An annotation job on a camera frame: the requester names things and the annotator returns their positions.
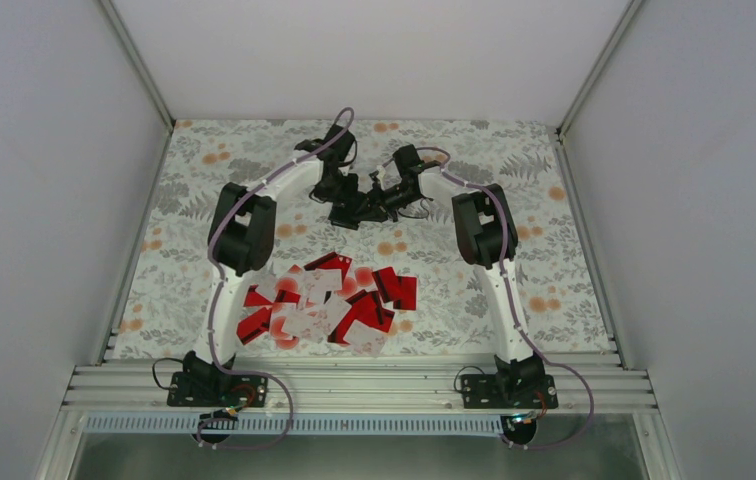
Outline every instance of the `aluminum frame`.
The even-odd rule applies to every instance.
[[[681,480],[661,416],[634,414],[634,427],[649,480]]]
[[[166,102],[163,100],[160,90],[157,89],[157,84],[154,82],[154,78],[148,71],[148,67],[145,66],[145,62],[139,54],[136,45],[134,45],[131,34],[128,32],[125,22],[122,21],[122,16],[119,15],[119,11],[116,10],[116,6],[113,5],[112,0],[96,0],[96,3],[101,7],[101,11],[104,13],[107,23],[109,23],[110,27],[113,29],[113,33],[116,35],[116,40],[121,44],[125,56],[128,58],[128,61],[137,73],[137,77],[139,77],[143,88],[145,88],[145,91],[148,93],[151,103],[154,105],[154,108],[157,109],[160,119],[163,120],[163,123],[171,132],[174,128],[175,118],[172,117],[172,114],[169,112],[169,108],[166,106]]]
[[[87,416],[86,412],[60,411],[57,414],[35,478],[40,480],[72,478]]]
[[[596,300],[599,304],[599,313],[602,315],[602,322],[608,335],[616,343],[616,350],[622,359],[623,368],[632,368],[634,364],[631,356],[631,349],[628,345],[628,339],[622,335],[622,329],[617,325],[617,316],[614,315],[614,309],[611,306],[611,299],[607,291],[607,283],[604,281],[603,271],[599,265],[596,250],[593,247],[592,235],[587,225],[584,209],[581,206],[581,200],[578,189],[575,184],[575,177],[572,174],[572,167],[569,164],[569,156],[566,153],[562,137],[554,128],[549,128],[549,140],[555,151],[555,159],[558,162],[558,169],[561,172],[561,179],[566,189],[566,197],[569,201],[569,207],[572,211],[572,217],[575,219],[575,229],[578,232],[578,239],[581,242],[581,249],[584,251],[584,259],[587,262],[587,271],[590,274],[590,281],[593,283],[593,289],[596,292]]]
[[[584,79],[581,88],[578,90],[578,94],[575,96],[575,99],[573,99],[564,119],[561,121],[559,129],[562,134],[566,134],[570,127],[572,127],[575,117],[578,116],[578,112],[580,112],[581,107],[584,106],[584,101],[587,100],[587,97],[590,95],[590,92],[593,91],[593,87],[596,85],[602,72],[607,68],[611,56],[613,56],[617,47],[619,47],[623,36],[625,36],[625,33],[628,31],[628,27],[632,25],[634,18],[640,11],[640,7],[643,6],[643,3],[644,0],[631,0],[625,7],[625,10],[623,10],[622,16],[619,18],[616,27],[614,27],[614,31],[611,32],[611,36],[608,37],[608,41],[599,53],[598,58],[596,58],[596,62],[593,63],[590,73],[587,75],[587,78]]]
[[[645,371],[621,368],[615,354],[552,354],[552,361],[576,367],[596,398],[599,413],[656,413],[657,403]],[[453,390],[457,372],[475,365],[493,370],[490,355],[445,355],[396,358],[246,358],[238,366],[275,374],[289,387],[301,413],[350,414],[514,414],[513,409],[465,410]],[[158,377],[168,381],[178,364],[159,364]],[[561,407],[558,413],[586,413],[589,401],[582,384],[569,372],[551,368]],[[78,367],[69,382],[63,411],[174,411],[151,378],[151,361],[110,361]],[[209,408],[188,409],[206,412]],[[285,413],[286,399],[271,384],[267,413]]]

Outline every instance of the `white panel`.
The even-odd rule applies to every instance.
[[[647,2],[567,146],[684,474],[756,478],[756,2]]]
[[[628,0],[114,0],[180,118],[561,122]]]
[[[0,478],[106,331],[166,129],[94,1],[0,1]]]

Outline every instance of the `table surface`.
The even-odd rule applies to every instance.
[[[180,356],[192,348],[211,288],[207,233],[222,186],[255,180],[286,161],[327,120],[183,120],[176,124],[149,215],[119,335],[118,358]],[[369,172],[402,145],[438,146],[448,168],[474,183],[500,184],[520,244],[520,299],[532,338],[549,352],[608,349],[587,264],[546,127],[525,122],[357,121],[352,171]],[[385,183],[396,181],[393,169]],[[397,312],[382,355],[494,352],[495,334],[481,286],[455,243],[451,210],[433,202],[410,213],[426,219],[332,227],[330,205],[307,191],[278,205],[275,249],[266,270],[279,275],[336,251],[358,267],[392,266],[418,279],[417,310]],[[308,341],[263,335],[238,356],[351,355]]]

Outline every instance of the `white card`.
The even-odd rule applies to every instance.
[[[370,355],[377,357],[387,343],[387,336],[384,332],[367,327],[360,321],[352,323],[349,331],[343,339],[349,344],[352,352],[356,355]]]
[[[275,301],[275,297],[278,295],[278,279],[274,275],[260,275],[257,279],[257,288],[255,292],[263,296],[270,302]]]
[[[323,324],[326,329],[329,329],[328,334],[330,334],[334,331],[335,328],[337,328],[337,325],[339,325],[343,320],[343,317],[345,317],[346,314],[349,313],[349,310],[351,310],[351,305],[349,305],[349,302],[343,300],[337,295],[331,295],[331,298],[327,303],[325,303],[326,322]]]

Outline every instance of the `red card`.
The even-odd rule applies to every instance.
[[[340,323],[337,324],[336,328],[334,328],[334,331],[331,332],[330,335],[328,335],[328,342],[336,343],[338,345],[348,345],[348,343],[344,342],[343,339],[346,338],[346,333],[349,332],[349,328],[351,328],[352,323],[354,323],[356,316],[357,312],[354,308],[349,310],[349,313],[347,313],[346,316],[343,317],[343,319],[340,321]]]
[[[378,293],[381,294],[381,300],[386,302],[394,302],[403,296],[402,283],[399,281],[399,277],[396,276],[396,271],[393,267],[382,268],[372,272],[372,277],[375,279],[375,286],[378,287]]]
[[[346,279],[346,275],[349,273],[349,267],[351,267],[351,258],[338,255],[336,252],[331,252],[327,255],[308,263],[304,266],[305,270],[340,270],[341,280]]]
[[[246,301],[243,303],[244,307],[265,307],[272,305],[272,302],[267,300],[266,297],[257,293],[257,285],[248,287],[248,293],[246,294]]]
[[[402,297],[393,302],[396,310],[416,310],[416,277],[399,277]]]
[[[261,308],[244,318],[237,325],[237,337],[243,345],[259,337],[264,332],[269,331],[270,318],[272,317],[271,308]]]
[[[278,296],[275,297],[275,303],[298,303],[301,295],[298,293],[289,292],[287,290],[279,290]]]

